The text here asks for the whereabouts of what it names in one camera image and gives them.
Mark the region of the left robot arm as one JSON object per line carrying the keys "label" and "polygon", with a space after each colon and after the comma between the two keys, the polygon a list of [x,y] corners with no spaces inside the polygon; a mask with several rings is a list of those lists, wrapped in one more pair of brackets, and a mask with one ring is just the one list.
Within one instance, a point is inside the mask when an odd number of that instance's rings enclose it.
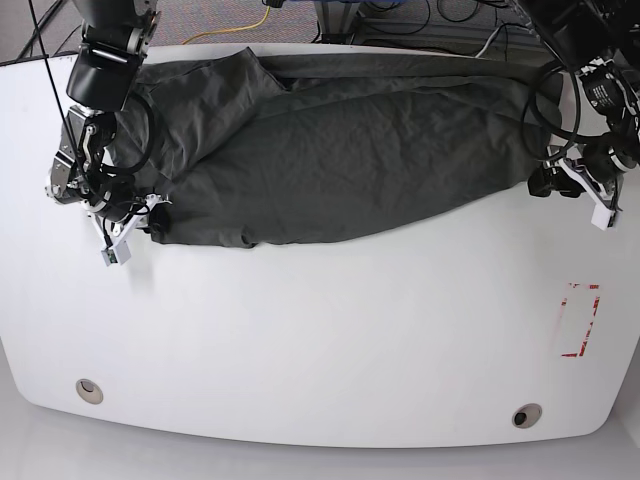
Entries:
{"label": "left robot arm", "polygon": [[[625,173],[639,164],[639,4],[636,1],[515,1],[513,9],[553,55],[529,87],[523,113],[532,115],[563,145],[534,153],[540,165],[527,185],[530,195],[567,198],[587,194],[595,203],[592,223],[614,226]],[[565,130],[538,107],[542,86],[568,75],[577,105],[588,103],[608,129],[580,134],[582,111]]]}

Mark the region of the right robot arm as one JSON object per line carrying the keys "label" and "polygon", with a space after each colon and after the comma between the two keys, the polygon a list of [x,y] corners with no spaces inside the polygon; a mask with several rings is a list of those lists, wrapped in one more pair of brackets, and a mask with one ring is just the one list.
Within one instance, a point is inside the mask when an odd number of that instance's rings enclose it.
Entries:
{"label": "right robot arm", "polygon": [[[114,264],[125,235],[160,200],[135,187],[135,174],[151,157],[156,124],[149,103],[133,90],[160,13],[154,1],[77,1],[74,6],[83,24],[66,93],[75,103],[61,115],[61,142],[46,194],[62,205],[83,206],[103,237],[108,263]],[[134,165],[115,167],[103,157],[116,137],[115,115],[129,100],[142,108],[147,140]]]}

